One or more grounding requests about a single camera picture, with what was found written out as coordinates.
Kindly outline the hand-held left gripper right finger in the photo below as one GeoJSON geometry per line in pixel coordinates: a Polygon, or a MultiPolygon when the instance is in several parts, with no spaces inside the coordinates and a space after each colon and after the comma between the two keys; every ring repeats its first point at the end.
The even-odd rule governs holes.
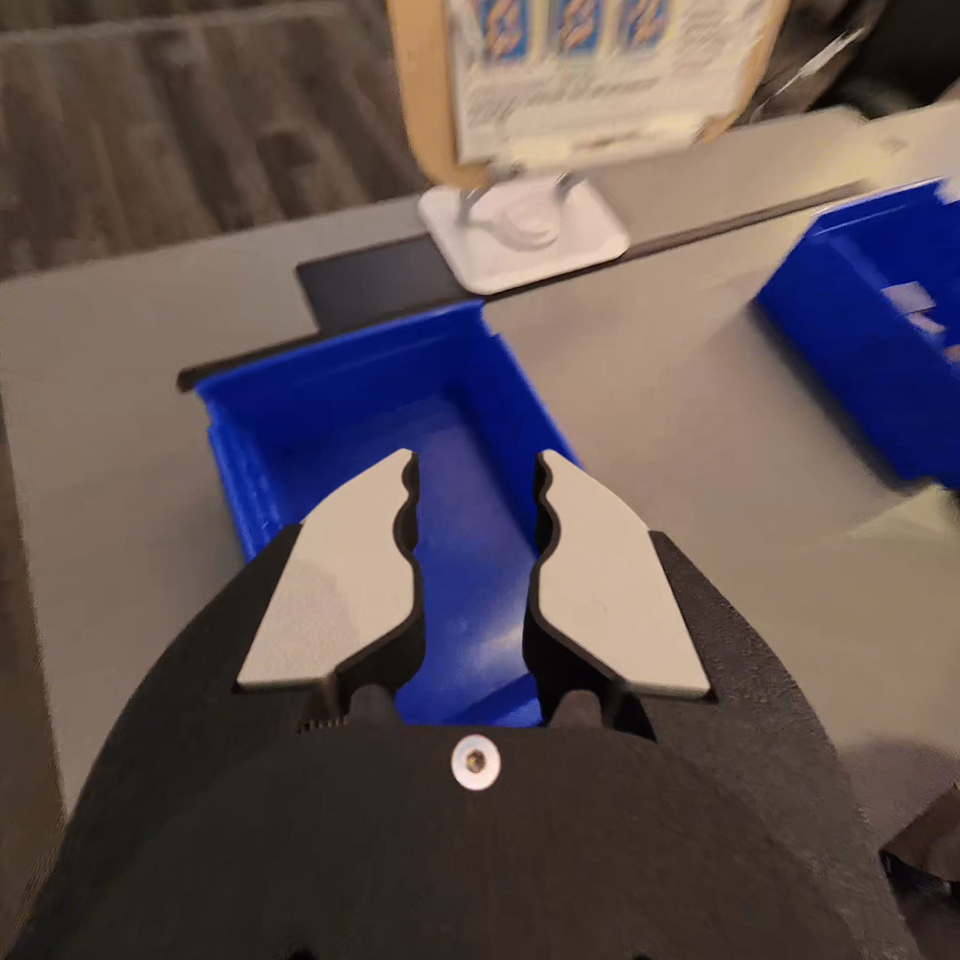
{"type": "Polygon", "coordinates": [[[522,655],[545,726],[587,694],[606,726],[646,726],[642,698],[698,702],[712,684],[647,524],[561,453],[534,464],[522,655]]]}

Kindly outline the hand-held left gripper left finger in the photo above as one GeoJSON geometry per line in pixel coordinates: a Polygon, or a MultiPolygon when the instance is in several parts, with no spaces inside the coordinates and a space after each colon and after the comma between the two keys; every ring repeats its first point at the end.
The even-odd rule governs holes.
{"type": "Polygon", "coordinates": [[[363,689],[390,704],[426,657],[418,455],[400,448],[300,522],[236,677],[244,694],[317,694],[326,720],[363,689]]]}

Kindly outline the blue plastic bin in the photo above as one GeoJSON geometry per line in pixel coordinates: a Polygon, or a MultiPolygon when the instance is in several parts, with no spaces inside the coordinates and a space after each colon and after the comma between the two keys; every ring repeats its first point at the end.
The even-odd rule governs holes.
{"type": "Polygon", "coordinates": [[[959,373],[882,294],[958,307],[959,204],[945,179],[822,212],[755,296],[770,326],[900,480],[959,486],[959,373]]]}
{"type": "Polygon", "coordinates": [[[542,723],[522,627],[536,459],[582,463],[480,300],[312,342],[197,393],[244,556],[398,449],[418,458],[426,649],[396,704],[409,723],[542,723]]]}

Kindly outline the group of wooden cubes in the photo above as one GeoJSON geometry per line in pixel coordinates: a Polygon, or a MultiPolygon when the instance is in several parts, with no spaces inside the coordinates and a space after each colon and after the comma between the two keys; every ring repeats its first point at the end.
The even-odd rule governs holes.
{"type": "Polygon", "coordinates": [[[916,280],[888,285],[881,293],[950,366],[959,368],[958,307],[939,304],[916,280]]]}

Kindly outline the white stand base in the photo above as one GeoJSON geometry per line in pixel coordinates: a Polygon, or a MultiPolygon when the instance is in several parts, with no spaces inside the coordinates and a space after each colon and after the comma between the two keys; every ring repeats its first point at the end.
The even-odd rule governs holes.
{"type": "Polygon", "coordinates": [[[491,296],[622,257],[626,226],[580,174],[522,177],[471,191],[436,186],[417,214],[454,278],[491,296]]]}

